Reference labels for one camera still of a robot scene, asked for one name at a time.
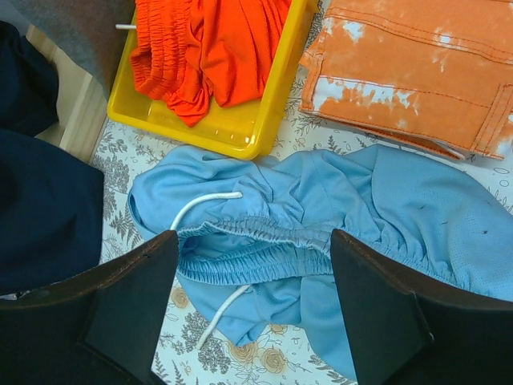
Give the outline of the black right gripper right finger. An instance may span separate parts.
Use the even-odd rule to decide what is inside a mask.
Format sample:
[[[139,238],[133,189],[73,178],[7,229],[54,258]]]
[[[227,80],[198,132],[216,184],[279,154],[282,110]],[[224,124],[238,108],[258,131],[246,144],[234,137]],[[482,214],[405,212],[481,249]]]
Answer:
[[[339,229],[331,261],[360,384],[510,384],[512,304],[421,274]]]

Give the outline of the grey sweat shorts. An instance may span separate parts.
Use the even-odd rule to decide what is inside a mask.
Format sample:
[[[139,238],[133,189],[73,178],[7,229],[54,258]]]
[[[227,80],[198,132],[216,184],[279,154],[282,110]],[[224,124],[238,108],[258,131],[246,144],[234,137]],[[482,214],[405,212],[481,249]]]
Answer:
[[[109,96],[123,52],[132,0],[18,0],[10,4],[78,66],[92,75]]]

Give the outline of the bright orange shorts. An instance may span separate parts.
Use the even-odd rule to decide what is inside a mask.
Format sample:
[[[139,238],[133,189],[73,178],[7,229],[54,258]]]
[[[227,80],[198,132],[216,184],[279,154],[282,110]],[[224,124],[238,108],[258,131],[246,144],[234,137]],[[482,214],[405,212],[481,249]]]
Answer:
[[[135,89],[162,101],[187,126],[210,103],[233,107],[265,90],[289,1],[138,1]]]

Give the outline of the navy blue shorts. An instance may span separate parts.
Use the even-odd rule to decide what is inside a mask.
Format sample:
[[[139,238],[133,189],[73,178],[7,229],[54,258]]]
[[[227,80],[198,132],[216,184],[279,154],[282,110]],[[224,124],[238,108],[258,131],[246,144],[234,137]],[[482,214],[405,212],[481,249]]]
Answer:
[[[54,67],[1,24],[1,294],[99,263],[103,173],[37,135],[58,121]]]

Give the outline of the yellow plastic tray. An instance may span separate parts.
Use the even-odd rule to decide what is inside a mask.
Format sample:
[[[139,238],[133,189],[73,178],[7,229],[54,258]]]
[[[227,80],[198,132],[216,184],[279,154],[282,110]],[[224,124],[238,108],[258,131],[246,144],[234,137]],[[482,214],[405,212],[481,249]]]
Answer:
[[[192,128],[163,102],[136,91],[129,63],[136,47],[136,32],[128,32],[108,101],[109,118],[237,159],[268,155],[287,115],[289,93],[317,11],[315,1],[292,2],[261,99],[230,108],[212,103],[208,114]]]

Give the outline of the orange bleached denim shorts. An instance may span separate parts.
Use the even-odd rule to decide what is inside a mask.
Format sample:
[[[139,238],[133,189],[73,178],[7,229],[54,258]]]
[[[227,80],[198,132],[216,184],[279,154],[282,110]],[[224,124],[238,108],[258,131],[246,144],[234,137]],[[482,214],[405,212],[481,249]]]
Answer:
[[[462,159],[512,150],[509,1],[333,1],[300,109]]]

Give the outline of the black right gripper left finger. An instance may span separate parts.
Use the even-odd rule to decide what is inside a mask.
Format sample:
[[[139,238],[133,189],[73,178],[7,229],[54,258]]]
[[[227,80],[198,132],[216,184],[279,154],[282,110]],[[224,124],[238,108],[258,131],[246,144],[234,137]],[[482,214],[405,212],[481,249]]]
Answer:
[[[178,262],[165,231],[122,257],[1,301],[3,384],[161,384],[151,366]]]

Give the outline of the light blue shorts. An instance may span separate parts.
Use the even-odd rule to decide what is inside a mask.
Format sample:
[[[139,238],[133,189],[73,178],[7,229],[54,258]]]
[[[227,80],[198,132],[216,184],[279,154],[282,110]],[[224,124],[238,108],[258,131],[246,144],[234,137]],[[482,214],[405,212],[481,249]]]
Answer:
[[[177,232],[177,277],[209,330],[242,346],[268,324],[299,326],[350,379],[334,230],[459,289],[512,297],[511,214],[466,173],[386,146],[259,162],[180,146],[135,178],[127,205],[144,238]]]

